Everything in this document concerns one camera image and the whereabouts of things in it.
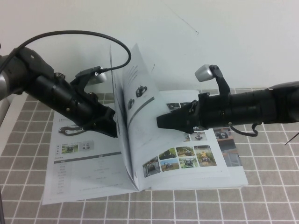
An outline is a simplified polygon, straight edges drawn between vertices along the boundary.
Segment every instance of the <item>open book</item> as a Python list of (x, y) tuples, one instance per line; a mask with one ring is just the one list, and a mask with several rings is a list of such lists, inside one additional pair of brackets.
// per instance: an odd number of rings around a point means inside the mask
[(84, 131), (59, 113), (53, 120), (43, 204), (137, 192), (240, 187), (247, 184), (229, 128), (189, 135), (157, 127), (156, 117), (198, 98), (159, 92), (138, 46), (113, 73), (118, 138)]

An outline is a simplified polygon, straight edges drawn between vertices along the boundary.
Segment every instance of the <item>black cable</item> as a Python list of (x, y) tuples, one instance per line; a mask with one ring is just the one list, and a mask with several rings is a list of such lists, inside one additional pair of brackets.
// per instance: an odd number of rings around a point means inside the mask
[(249, 136), (249, 137), (256, 137), (258, 135), (258, 131), (256, 130), (256, 126), (258, 126), (258, 125), (260, 125), (260, 124), (258, 124), (258, 123), (252, 124), (251, 128), (252, 128), (252, 131), (254, 133), (241, 132), (238, 129), (234, 128), (233, 126), (230, 126), (230, 128), (234, 132), (236, 132), (237, 134), (244, 135), (244, 136)]
[(91, 36), (102, 37), (102, 38), (111, 40), (111, 41), (113, 41), (113, 42), (121, 45), (126, 50), (126, 52), (128, 53), (128, 59), (127, 59), (127, 61), (124, 64), (116, 66), (116, 67), (112, 67), (112, 68), (100, 69), (99, 72), (106, 72), (106, 71), (111, 71), (111, 70), (115, 70), (115, 69), (120, 69), (122, 67), (125, 67), (127, 64), (129, 64), (129, 62), (131, 60), (131, 52), (128, 49), (128, 47), (124, 43), (122, 43), (121, 41), (119, 41), (119, 40), (117, 40), (117, 39), (115, 39), (115, 38), (113, 38), (111, 36), (108, 36), (108, 35), (105, 35), (105, 34), (101, 34), (101, 33), (91, 32), (91, 31), (83, 31), (83, 30), (62, 30), (62, 31), (54, 31), (54, 32), (48, 32), (48, 33), (40, 34), (40, 35), (32, 37), (31, 39), (29, 39), (29, 40), (25, 41), (24, 43), (22, 43), (19, 47), (15, 48), (12, 52), (10, 52), (10, 54), (7, 57), (7, 59), (0, 66), (0, 74), (4, 70), (4, 68), (8, 65), (8, 63), (10, 62), (10, 60), (22, 48), (26, 47), (28, 44), (30, 44), (30, 43), (38, 40), (38, 39), (47, 37), (47, 36), (64, 35), (64, 34), (81, 34), (81, 35), (91, 35)]

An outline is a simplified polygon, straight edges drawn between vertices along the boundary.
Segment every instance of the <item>tiled floor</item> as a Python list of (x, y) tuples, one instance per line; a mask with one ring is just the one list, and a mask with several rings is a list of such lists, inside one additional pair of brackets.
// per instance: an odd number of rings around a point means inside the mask
[[(113, 102), (112, 94), (99, 98)], [(234, 134), (249, 181), (241, 189), (143, 191), (41, 206), (52, 120), (48, 107), (27, 98), (0, 157), (7, 224), (299, 224), (299, 137), (284, 146), (298, 124), (260, 126), (257, 138)]]

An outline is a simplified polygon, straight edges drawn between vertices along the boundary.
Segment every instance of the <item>cable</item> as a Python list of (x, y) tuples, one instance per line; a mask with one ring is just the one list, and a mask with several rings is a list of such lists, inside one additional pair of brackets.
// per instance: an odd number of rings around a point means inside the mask
[(115, 38), (113, 38), (111, 36), (108, 36), (108, 35), (105, 35), (105, 34), (101, 34), (101, 33), (91, 32), (91, 31), (83, 31), (83, 30), (62, 30), (62, 31), (54, 31), (54, 32), (48, 32), (48, 33), (40, 34), (40, 35), (32, 37), (31, 39), (29, 39), (29, 40), (25, 41), (24, 43), (22, 43), (19, 47), (15, 48), (12, 52), (10, 52), (10, 54), (8, 55), (8, 57), (6, 58), (6, 60), (0, 66), (0, 74), (4, 70), (4, 68), (8, 65), (8, 63), (11, 61), (11, 59), (14, 56), (16, 56), (16, 54), (22, 48), (26, 47), (28, 44), (30, 44), (30, 43), (38, 40), (38, 39), (47, 37), (47, 36), (64, 35), (64, 34), (81, 34), (81, 35), (91, 35), (91, 36), (102, 37), (102, 38), (111, 40), (111, 41), (113, 41), (113, 42), (121, 45), (126, 50), (126, 52), (128, 53), (128, 59), (127, 59), (127, 61), (124, 64), (116, 66), (116, 67), (112, 67), (112, 68), (100, 69), (100, 72), (106, 72), (106, 71), (111, 71), (111, 70), (115, 70), (115, 69), (120, 69), (122, 67), (125, 67), (131, 61), (131, 57), (132, 56), (131, 56), (131, 52), (128, 49), (128, 47), (124, 43), (122, 43), (121, 41), (119, 41), (119, 40), (117, 40), (117, 39), (115, 39)]

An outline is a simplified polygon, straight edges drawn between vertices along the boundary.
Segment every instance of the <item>page spread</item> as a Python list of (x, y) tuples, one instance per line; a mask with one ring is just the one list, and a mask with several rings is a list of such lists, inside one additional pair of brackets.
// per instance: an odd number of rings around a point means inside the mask
[(135, 191), (118, 138), (85, 132), (55, 112), (43, 204)]

